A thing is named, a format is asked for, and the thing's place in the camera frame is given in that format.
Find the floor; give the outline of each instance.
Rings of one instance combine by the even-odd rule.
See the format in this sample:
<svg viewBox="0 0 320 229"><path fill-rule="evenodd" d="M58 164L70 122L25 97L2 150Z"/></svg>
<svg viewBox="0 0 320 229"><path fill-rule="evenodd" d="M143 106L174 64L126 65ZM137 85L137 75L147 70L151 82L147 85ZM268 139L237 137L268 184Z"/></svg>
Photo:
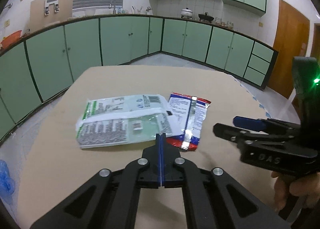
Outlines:
<svg viewBox="0 0 320 229"><path fill-rule="evenodd" d="M214 71L209 67L165 54L156 54L153 56L149 56L132 63L132 65L194 67ZM286 98L268 87L266 87L264 91L260 91L259 89L256 89L244 82L240 83L241 86L245 87L253 95L253 99L258 100L262 107L265 108L267 116L269 114L270 117L274 119L300 123L296 111ZM15 192L13 193L12 197L0 197L6 208L14 218L16 217L17 213L20 173L23 169L26 157L32 147L36 136L38 135L39 127L42 121L50 113L50 111L54 108L59 100L60 98L51 102L49 105L41 109L30 119L28 119L24 124L21 125L21 127L19 127L14 133L12 133L12 135L4 142L4 144L0 148L0 159L7 162L10 176L15 181L16 186Z"/></svg>

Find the countertop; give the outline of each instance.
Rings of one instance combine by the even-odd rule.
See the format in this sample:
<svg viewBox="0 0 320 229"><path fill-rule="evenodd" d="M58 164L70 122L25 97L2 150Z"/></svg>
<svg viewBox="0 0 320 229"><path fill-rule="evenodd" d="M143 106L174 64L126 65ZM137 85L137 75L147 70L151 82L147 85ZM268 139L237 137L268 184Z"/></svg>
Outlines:
<svg viewBox="0 0 320 229"><path fill-rule="evenodd" d="M188 73L190 68L159 66L104 66L85 71L42 122L27 156L18 196L20 227L29 228L100 169L122 169L154 144L150 141L81 150L76 141L75 124L88 99L144 93L168 99L171 92L177 92L212 101L198 149L182 152L182 157L199 168L221 167L261 201L272 205L274 180L270 171L240 162L239 150L212 133L215 123L232 125L235 116L265 118L265 110L230 75L193 68L192 75L198 78L186 81ZM187 228L181 189L142 189L135 228Z"/></svg>
<svg viewBox="0 0 320 229"><path fill-rule="evenodd" d="M195 22L195 23L200 23L200 24L207 24L207 25L211 25L211 26L214 26L214 27L218 27L218 28L221 28L221 29L225 29L225 30L228 30L228 31L231 31L233 33L237 33L239 35L242 35L242 36L245 36L249 39L252 39L256 42L259 42L261 43L262 45L270 48L273 50L273 48L271 46L269 46L268 44L265 44L253 37L250 37L249 35L246 35L246 34L243 34L241 32L238 32L238 31L234 31L234 30L230 30L226 27L223 27L223 26L220 26L220 25L216 25L216 24L209 24L209 23L203 23L203 22L199 22L199 21L196 21L196 20L190 20L190 19L182 19L182 18L178 18L178 17L164 17L164 16L152 16L152 15L138 15L138 14L115 14L115 15L96 15L96 16L83 16L83 17L73 17L73 18L69 18L68 20L66 21L63 21L63 22L60 22L60 23L57 23L57 24L52 24L46 28L43 28L41 30L38 30L36 32L33 32L33 33L30 33L30 34L27 34L23 37L21 37L17 42L13 43L12 45L10 45L8 48L4 49L4 50L1 50L0 51L0 56L3 55L4 53L6 53L7 51L9 51L10 49L12 49L13 47L15 47L16 45L18 45L19 43L37 35L37 34L40 34L42 32L45 32L47 30L50 30L52 28L55 28L55 27L58 27L58 26L62 26L62 25L66 25L66 24L71 24L71 23L75 23L75 22L78 22L78 21L84 21L84 20L89 20L89 19L97 19L97 18L105 18L105 17L117 17L117 16L143 16L143 17L157 17L157 18L164 18L164 19L174 19L174 20L181 20L181 21L187 21L187 22Z"/></svg>

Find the hand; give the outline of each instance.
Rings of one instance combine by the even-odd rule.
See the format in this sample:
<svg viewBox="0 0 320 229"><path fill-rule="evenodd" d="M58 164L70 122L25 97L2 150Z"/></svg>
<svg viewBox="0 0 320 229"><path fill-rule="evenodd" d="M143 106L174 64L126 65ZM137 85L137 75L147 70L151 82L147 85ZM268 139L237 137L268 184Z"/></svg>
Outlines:
<svg viewBox="0 0 320 229"><path fill-rule="evenodd" d="M275 183L275 205L277 211L285 207L289 192L294 196L308 196L305 207L314 207L320 199L320 172L295 180L290 185L285 184L280 173L272 172L271 177L276 178Z"/></svg>

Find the wall outlet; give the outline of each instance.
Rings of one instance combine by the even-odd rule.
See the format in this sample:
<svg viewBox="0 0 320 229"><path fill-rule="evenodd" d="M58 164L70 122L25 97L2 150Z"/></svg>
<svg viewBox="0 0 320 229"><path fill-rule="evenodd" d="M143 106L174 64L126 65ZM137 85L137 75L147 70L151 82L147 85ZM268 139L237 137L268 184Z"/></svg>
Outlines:
<svg viewBox="0 0 320 229"><path fill-rule="evenodd" d="M4 22L4 27L8 27L10 25L10 19Z"/></svg>

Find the plastic bag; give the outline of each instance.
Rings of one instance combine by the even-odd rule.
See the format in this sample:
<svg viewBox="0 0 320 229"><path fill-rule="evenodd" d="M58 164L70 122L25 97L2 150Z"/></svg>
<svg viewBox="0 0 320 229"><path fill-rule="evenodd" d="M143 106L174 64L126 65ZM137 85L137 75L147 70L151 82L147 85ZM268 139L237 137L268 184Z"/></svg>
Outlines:
<svg viewBox="0 0 320 229"><path fill-rule="evenodd" d="M177 118L161 95L91 100L76 124L80 148L151 141L157 133L179 135Z"/></svg>
<svg viewBox="0 0 320 229"><path fill-rule="evenodd" d="M171 93L169 104L177 117L181 134L167 138L167 142L184 150L194 151L200 141L202 122L211 101L189 95Z"/></svg>
<svg viewBox="0 0 320 229"><path fill-rule="evenodd" d="M10 178L7 163L0 160L0 197L4 200L10 198L15 190L15 182Z"/></svg>

